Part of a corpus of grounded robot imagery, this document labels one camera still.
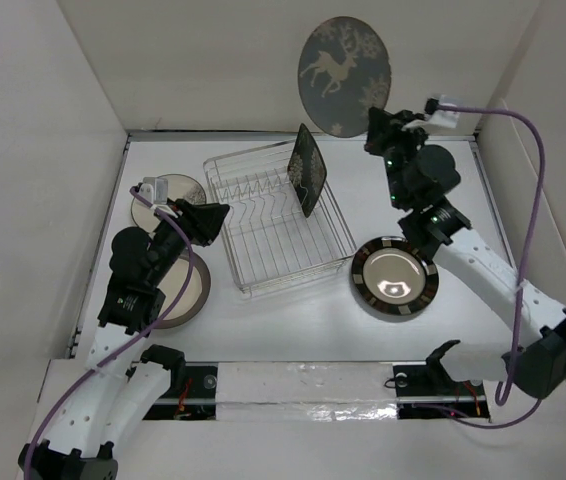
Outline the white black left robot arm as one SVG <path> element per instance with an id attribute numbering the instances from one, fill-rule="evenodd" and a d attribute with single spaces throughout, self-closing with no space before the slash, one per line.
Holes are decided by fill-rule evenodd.
<path id="1" fill-rule="evenodd" d="M 218 237 L 226 204 L 179 199 L 154 233 L 128 227 L 111 245 L 111 277 L 85 371 L 54 404 L 18 464 L 26 479 L 113 479 L 117 456 L 162 396 L 188 390 L 183 352 L 148 342 L 172 306 L 159 284 L 183 252 Z"/>

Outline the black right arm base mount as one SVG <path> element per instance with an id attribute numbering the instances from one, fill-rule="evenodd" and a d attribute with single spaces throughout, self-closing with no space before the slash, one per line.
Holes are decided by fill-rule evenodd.
<path id="1" fill-rule="evenodd" d="M 400 420 L 491 417 L 482 384 L 435 380 L 423 362 L 394 363 L 383 386 L 394 392 Z"/>

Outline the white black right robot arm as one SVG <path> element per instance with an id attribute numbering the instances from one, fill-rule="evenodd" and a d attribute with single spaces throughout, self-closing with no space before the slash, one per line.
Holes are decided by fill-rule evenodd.
<path id="1" fill-rule="evenodd" d="M 503 404 L 513 387 L 543 400 L 566 380 L 566 306 L 537 289 L 522 267 L 497 255 L 447 199 L 461 177 L 451 153 L 427 142 L 425 125 L 445 125 L 460 108 L 433 100 L 425 112 L 368 111 L 365 150 L 383 159 L 391 204 L 417 255 L 453 274 L 511 330 L 503 345 L 449 340 L 428 357 L 425 381 L 447 393 L 461 381 L 495 381 Z"/>

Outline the black square floral plate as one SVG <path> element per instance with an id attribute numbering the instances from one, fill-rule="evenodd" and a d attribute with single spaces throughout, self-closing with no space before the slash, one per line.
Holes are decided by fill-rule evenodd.
<path id="1" fill-rule="evenodd" d="M 303 215 L 309 218 L 322 194 L 327 167 L 316 140 L 305 124 L 299 126 L 287 165 L 287 176 Z"/>

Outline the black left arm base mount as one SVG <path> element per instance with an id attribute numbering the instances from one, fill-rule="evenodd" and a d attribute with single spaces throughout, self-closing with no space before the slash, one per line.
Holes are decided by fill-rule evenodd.
<path id="1" fill-rule="evenodd" d="M 150 407 L 144 420 L 214 420 L 217 386 L 217 363 L 187 363 L 183 379 Z"/>

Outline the black rimmed striped round plate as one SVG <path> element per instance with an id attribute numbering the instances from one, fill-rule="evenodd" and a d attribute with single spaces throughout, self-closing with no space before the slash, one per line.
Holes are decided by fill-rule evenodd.
<path id="1" fill-rule="evenodd" d="M 349 281 L 362 308 L 382 320 L 401 322 L 432 303 L 439 288 L 439 271 L 406 239 L 382 236 L 356 251 Z"/>

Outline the grey round deer plate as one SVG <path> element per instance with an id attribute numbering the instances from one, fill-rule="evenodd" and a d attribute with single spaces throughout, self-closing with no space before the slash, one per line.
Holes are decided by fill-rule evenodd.
<path id="1" fill-rule="evenodd" d="M 367 131 L 368 110 L 383 109 L 392 83 L 388 48 L 362 20 L 338 16 L 308 37 L 297 86 L 303 108 L 322 132 L 339 138 Z"/>

